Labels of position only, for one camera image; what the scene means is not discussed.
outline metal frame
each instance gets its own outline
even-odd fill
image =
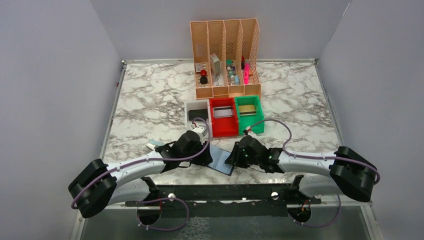
[[[319,83],[321,85],[325,100],[328,104],[328,110],[330,112],[331,118],[333,120],[334,123],[334,127],[335,127],[335,131],[336,131],[336,135],[337,135],[337,139],[339,141],[339,143],[341,145],[344,144],[343,141],[343,137],[341,134],[341,131],[339,129],[339,124],[338,124],[338,119],[337,119],[337,115],[336,112],[333,108],[333,105],[330,101],[330,98],[327,94],[327,91],[323,85],[323,82],[321,80],[319,71],[318,71],[318,66],[317,66],[317,61],[318,59],[314,59],[314,58],[308,58],[308,59],[258,59],[258,62],[297,62],[297,63],[313,63],[315,65],[315,70],[316,70],[316,74],[318,76],[319,79]],[[193,62],[193,59],[191,58],[181,58],[181,59],[148,59],[148,60],[123,60],[122,61],[122,71],[121,71],[121,76],[119,79],[119,86],[116,89],[116,94],[115,94],[115,99],[114,99],[114,103],[113,103],[113,107],[107,122],[107,128],[106,128],[106,132],[104,135],[104,139],[103,139],[103,143],[101,146],[101,152],[100,152],[100,158],[103,158],[105,155],[105,151],[106,151],[106,147],[108,145],[108,139],[109,139],[109,134],[111,132],[111,127],[112,127],[112,123],[113,123],[113,118],[115,115],[115,111],[117,108],[117,104],[118,104],[118,100],[119,100],[119,95],[121,92],[121,88],[123,85],[123,80],[125,77],[125,72],[127,69],[127,65],[128,64],[152,64],[152,63],[158,63],[158,64],[175,64],[175,63],[190,63]],[[376,240],[382,240],[383,237],[381,235],[380,229],[378,227],[378,223],[374,217],[374,213],[371,209],[372,206],[372,202],[370,203],[363,203],[363,202],[358,202],[358,201],[354,201],[344,195],[340,196],[341,198],[341,203],[343,206],[361,206],[361,210],[362,210],[362,214],[364,216],[364,221],[365,224],[367,226],[369,235],[371,237],[371,239],[376,239]],[[319,208],[319,207],[332,207],[332,206],[338,206],[338,201],[337,198],[335,196],[323,196],[321,198],[322,204],[314,204],[314,208]],[[297,204],[288,204],[287,207],[298,207],[300,205]],[[107,209],[144,209],[145,207],[132,207],[132,206],[125,206],[125,204],[113,204],[107,207]],[[80,212],[77,212],[76,218],[75,218],[75,224],[73,226],[73,230],[71,232],[70,235],[70,240],[79,240],[81,239],[82,233],[83,233],[83,228],[84,228],[84,224],[85,224],[85,218],[83,218],[80,214]]]
[[[340,131],[340,128],[339,128],[339,119],[337,118],[336,111],[334,110],[333,104],[330,101],[330,97],[327,94],[327,90],[323,85],[323,81],[321,80],[320,73],[318,72],[317,63],[318,63],[318,59],[315,59],[313,64],[315,65],[316,75],[318,76],[319,84],[321,84],[321,89],[322,89],[322,92],[324,93],[325,100],[327,101],[328,110],[330,112],[332,122],[334,123],[335,134],[337,135],[338,143],[341,146],[344,146],[345,141],[343,140],[342,132]]]
[[[193,58],[176,58],[176,59],[146,59],[146,60],[125,60],[122,61],[123,64],[175,64],[175,63],[192,63]],[[314,58],[299,58],[299,59],[288,59],[288,58],[281,58],[281,59],[271,59],[271,58],[263,58],[263,59],[257,59],[256,62],[277,62],[277,63],[284,63],[284,62],[296,62],[296,63],[314,63]]]
[[[109,134],[111,133],[112,123],[114,122],[114,115],[117,109],[119,95],[121,93],[122,83],[124,81],[126,70],[127,70],[127,64],[125,63],[125,61],[122,61],[122,70],[121,70],[119,81],[118,81],[118,87],[116,88],[115,98],[113,100],[113,105],[112,105],[112,111],[110,112],[110,116],[107,121],[106,132],[104,133],[104,139],[101,145],[100,156],[99,156],[100,159],[102,159],[105,156],[105,150],[106,150],[106,147],[108,146]],[[86,219],[83,218],[80,211],[77,211],[75,223],[73,224],[73,229],[69,238],[70,240],[81,239],[85,222],[86,222]]]

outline wire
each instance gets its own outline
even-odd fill
[[[194,154],[194,155],[192,155],[192,156],[188,156],[188,157],[182,157],[182,158],[157,158],[157,157],[153,157],[153,158],[149,158],[149,161],[175,161],[175,162],[178,162],[178,161],[188,161],[188,160],[190,160],[190,159],[193,159],[193,158],[195,158],[195,157],[197,157],[197,156],[199,156],[200,154],[202,154],[208,147],[209,147],[209,142],[211,141],[211,130],[209,129],[209,125],[208,125],[208,123],[204,120],[204,119],[202,119],[202,118],[200,118],[200,117],[196,117],[196,118],[194,118],[192,121],[191,121],[191,123],[193,123],[194,121],[196,121],[196,120],[198,120],[198,121],[202,121],[205,125],[206,125],[206,130],[207,130],[207,133],[208,133],[208,135],[207,135],[207,142],[206,142],[206,144],[203,146],[203,148],[198,152],[198,153],[196,153],[196,154]],[[130,166],[132,166],[132,165],[135,165],[135,164],[139,164],[139,163],[144,163],[144,162],[147,162],[147,160],[144,158],[144,159],[140,159],[140,160],[137,160],[137,161],[133,161],[133,162],[129,162],[129,163],[127,163],[127,164],[123,164],[123,165],[121,165],[121,166],[119,166],[119,168],[120,169],[124,169],[124,168],[127,168],[127,167],[130,167]],[[108,174],[111,174],[111,173],[113,173],[113,172],[116,172],[118,169],[116,168],[116,167],[114,167],[114,168],[112,168],[112,169],[110,169],[110,170],[107,170],[107,171],[105,171],[105,172],[103,172],[102,174],[100,174],[98,177],[96,177],[94,180],[92,180],[89,184],[87,184],[87,186],[85,186],[77,195],[76,195],[76,197],[73,199],[73,201],[72,201],[72,203],[71,203],[71,208],[72,209],[78,209],[78,206],[77,206],[77,202],[80,200],[80,198],[81,198],[81,196],[89,189],[89,188],[91,188],[95,183],[97,183],[97,181],[100,181],[104,176],[106,176],[106,175],[108,175]]]
[[[338,194],[337,194],[337,199],[338,199],[337,213],[336,213],[335,217],[331,221],[329,221],[329,222],[327,222],[325,224],[322,224],[322,225],[305,224],[304,222],[300,222],[300,221],[295,220],[290,214],[288,216],[293,220],[294,223],[299,224],[299,225],[302,225],[303,227],[313,228],[313,229],[328,227],[331,224],[333,224],[335,221],[337,221],[337,219],[339,219],[340,213],[342,211],[342,200],[340,199],[340,196]]]
[[[292,131],[290,130],[289,126],[287,126],[284,122],[282,122],[280,120],[273,119],[273,118],[267,118],[267,119],[258,121],[257,123],[253,124],[252,126],[250,126],[250,128],[247,131],[249,132],[250,130],[252,130],[252,128],[254,126],[256,126],[260,123],[266,122],[266,121],[277,122],[277,123],[283,125],[287,129],[288,139],[282,144],[282,150],[285,152],[285,154],[292,156],[292,157],[296,156],[296,157],[304,158],[304,159],[312,159],[312,160],[322,160],[323,159],[321,156],[298,155],[298,154],[288,152],[286,150],[286,145],[290,142],[290,140],[292,140]],[[350,159],[350,158],[340,157],[340,156],[326,156],[326,157],[324,157],[324,159],[326,159],[326,160],[340,160],[340,161],[344,161],[344,162],[348,162],[348,163],[357,164],[357,165],[360,165],[360,166],[365,167],[365,168],[369,168],[376,175],[376,179],[374,181],[374,184],[378,184],[380,182],[381,176],[380,176],[379,171],[375,167],[370,166],[369,164],[363,163],[361,161],[353,160],[353,159]]]
[[[311,202],[310,202],[310,199],[306,199],[306,200],[305,200],[305,202],[304,202],[304,203],[302,204],[302,206],[301,206],[301,208],[302,208],[302,212],[305,210],[304,205],[305,205],[306,203],[309,203],[309,204],[308,204],[308,207],[309,207],[309,209],[311,208]]]
[[[179,226],[173,227],[173,228],[161,228],[161,227],[155,227],[155,226],[150,226],[150,225],[144,225],[140,221],[139,213],[137,213],[138,226],[146,227],[146,230],[153,229],[153,230],[164,231],[164,232],[171,232],[171,231],[175,231],[175,230],[179,230],[179,229],[184,228],[187,225],[187,223],[189,222],[189,219],[190,219],[189,206],[187,206],[187,203],[184,200],[181,200],[181,199],[176,198],[176,197],[164,197],[164,198],[154,199],[154,200],[150,200],[150,201],[138,201],[137,203],[139,203],[139,204],[151,204],[151,203],[164,201],[164,200],[176,200],[176,201],[178,201],[178,202],[180,202],[184,205],[185,211],[187,213],[187,215],[185,216],[184,223],[179,225]]]

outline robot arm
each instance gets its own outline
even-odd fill
[[[157,199],[161,193],[153,181],[145,176],[173,170],[181,161],[170,159],[187,158],[200,151],[203,152],[188,161],[199,166],[210,164],[212,158],[207,143],[203,140],[205,135],[205,127],[199,126],[184,133],[177,141],[157,147],[155,151],[135,159],[110,164],[103,163],[101,159],[93,160],[68,187],[76,208],[84,218],[90,218],[107,205]],[[310,200],[316,195],[339,193],[357,201],[370,201],[376,176],[373,171],[360,165],[326,159],[326,157],[343,157],[374,167],[350,148],[341,146],[334,153],[289,153],[293,156],[284,152],[282,148],[266,148],[257,139],[247,135],[235,143],[225,163],[240,168],[258,165],[267,173],[312,174],[296,176],[289,189],[285,190],[286,196],[281,196],[286,204],[287,200],[297,203]],[[302,155],[313,155],[322,159],[299,157]]]
[[[233,151],[238,154],[233,154],[226,164],[240,168],[258,165],[267,173],[314,174],[299,182],[298,190],[306,197],[343,193],[359,202],[371,200],[376,172],[369,167],[376,168],[349,147],[340,146],[334,153],[289,152],[277,147],[266,148],[247,135],[236,143]],[[337,160],[337,157],[351,162]]]

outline orange desk organizer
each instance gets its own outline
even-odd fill
[[[259,24],[256,18],[190,22],[191,43],[194,64],[202,64],[207,71],[207,84],[200,83],[200,73],[195,73],[196,99],[233,98],[258,95],[261,97],[261,83],[256,70],[259,41]],[[223,85],[214,86],[211,73],[210,55],[220,60]],[[244,81],[242,56],[249,61],[251,75],[248,84]],[[239,84],[227,75],[226,60],[234,61],[235,75]]]

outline small box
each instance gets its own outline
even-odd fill
[[[234,101],[237,110],[239,135],[243,135],[243,130],[247,127],[265,119],[259,96],[236,96]],[[264,129],[265,123],[261,122],[252,127],[252,132],[261,134],[264,132]]]
[[[221,73],[220,65],[220,59],[218,58],[218,56],[215,53],[210,55],[210,68],[215,75]]]
[[[191,130],[191,123],[192,121],[189,120],[189,112],[192,110],[203,110],[207,109],[207,120],[206,122],[209,124],[210,129],[210,137],[213,137],[213,129],[212,129],[212,120],[211,120],[211,108],[209,107],[209,100],[195,100],[195,101],[185,101],[184,102],[184,123],[185,123],[185,130]]]
[[[214,111],[214,109],[219,109],[219,107],[230,107],[231,113],[228,112],[227,117],[223,117],[222,112],[219,112],[219,116],[215,116],[214,114],[216,111]],[[209,109],[213,137],[231,137],[237,136],[239,134],[239,118],[236,111],[236,103],[233,97],[211,98],[209,99]]]
[[[194,66],[196,68],[196,73],[200,73],[200,71],[203,69],[201,63],[195,63]]]

